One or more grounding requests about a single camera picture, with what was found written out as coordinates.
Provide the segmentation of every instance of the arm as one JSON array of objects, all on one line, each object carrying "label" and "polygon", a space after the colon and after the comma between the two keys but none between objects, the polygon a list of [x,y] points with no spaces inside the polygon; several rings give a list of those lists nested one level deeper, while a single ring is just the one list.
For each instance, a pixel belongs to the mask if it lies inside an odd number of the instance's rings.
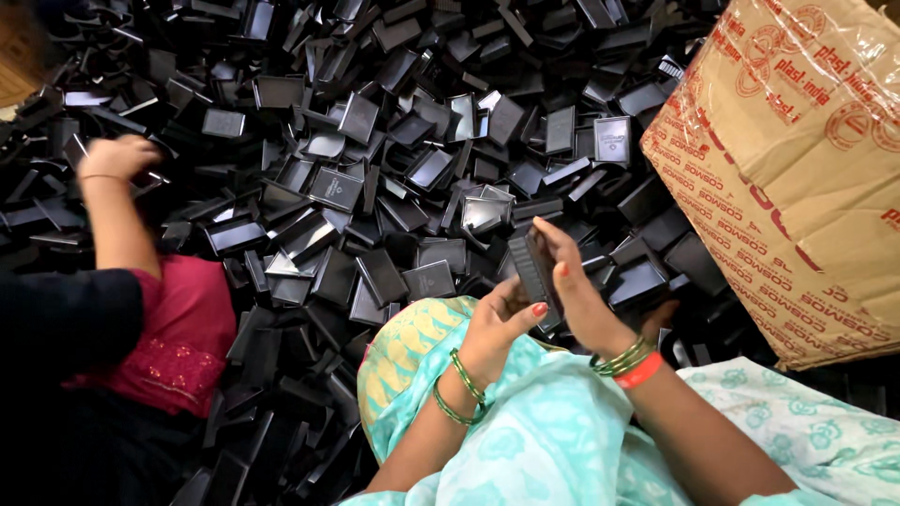
[{"label": "arm", "polygon": [[138,342],[158,281],[124,269],[73,275],[0,273],[0,321],[22,377],[57,384],[98,364],[115,364]]},{"label": "arm", "polygon": [[136,135],[95,140],[78,165],[78,182],[94,234],[96,268],[140,269],[162,277],[153,239],[131,200],[129,180],[160,155]]},{"label": "arm", "polygon": [[[478,302],[458,356],[479,392],[500,378],[512,342],[534,327],[546,313],[545,303],[527,305],[527,296],[517,277],[500,283]],[[465,418],[474,416],[478,403],[453,364],[437,381],[437,390],[456,414]],[[459,451],[466,430],[467,426],[447,416],[429,395],[365,491],[406,492],[422,478],[444,468]]]},{"label": "arm", "polygon": [[[578,341],[605,360],[618,357],[637,340],[619,321],[581,269],[578,246],[564,232],[535,218],[557,264],[553,284]],[[663,306],[674,311],[674,305]],[[643,427],[653,437],[669,469],[692,500],[737,504],[751,495],[796,489],[794,482],[722,413],[681,381],[668,365],[625,393]]]}]

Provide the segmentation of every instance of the white patterned cloth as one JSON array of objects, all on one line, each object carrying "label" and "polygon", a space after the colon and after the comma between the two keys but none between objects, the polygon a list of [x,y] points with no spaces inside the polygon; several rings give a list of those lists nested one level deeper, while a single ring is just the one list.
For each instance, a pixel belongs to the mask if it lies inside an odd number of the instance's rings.
[{"label": "white patterned cloth", "polygon": [[845,504],[900,506],[900,421],[743,357],[678,374],[795,482]]}]

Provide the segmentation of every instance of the patterned fabric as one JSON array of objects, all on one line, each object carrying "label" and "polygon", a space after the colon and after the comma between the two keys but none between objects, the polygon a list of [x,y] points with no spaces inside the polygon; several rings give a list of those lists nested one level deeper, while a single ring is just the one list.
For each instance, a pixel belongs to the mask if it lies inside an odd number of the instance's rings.
[{"label": "patterned fabric", "polygon": [[218,262],[183,256],[165,257],[160,267],[158,301],[145,314],[137,346],[117,366],[78,382],[172,415],[206,418],[237,335],[225,273]]},{"label": "patterned fabric", "polygon": [[[428,400],[476,303],[419,301],[376,336],[357,384],[379,462]],[[500,380],[485,393],[488,415],[469,429],[443,471],[409,492],[363,494],[344,504],[690,504],[653,440],[628,425],[632,407],[622,390],[592,374],[588,359],[548,353],[519,337]],[[831,495],[886,506],[900,497],[900,443],[885,438],[900,436],[897,422],[854,411],[743,358],[679,373],[804,489],[745,504],[835,504]]]}]

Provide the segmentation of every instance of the cardboard box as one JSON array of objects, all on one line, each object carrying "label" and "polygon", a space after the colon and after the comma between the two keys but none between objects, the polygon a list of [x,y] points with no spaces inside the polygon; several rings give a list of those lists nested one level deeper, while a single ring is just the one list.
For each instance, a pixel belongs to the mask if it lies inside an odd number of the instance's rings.
[{"label": "cardboard box", "polygon": [[641,139],[782,368],[900,351],[898,59],[861,0],[732,0]]}]

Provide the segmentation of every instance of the fingernail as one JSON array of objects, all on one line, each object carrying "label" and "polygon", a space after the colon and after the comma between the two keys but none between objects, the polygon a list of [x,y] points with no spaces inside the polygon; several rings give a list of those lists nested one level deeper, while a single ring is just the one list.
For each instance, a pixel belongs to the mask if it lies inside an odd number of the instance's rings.
[{"label": "fingernail", "polygon": [[531,313],[535,316],[544,316],[547,312],[547,303],[537,303],[531,308]]}]

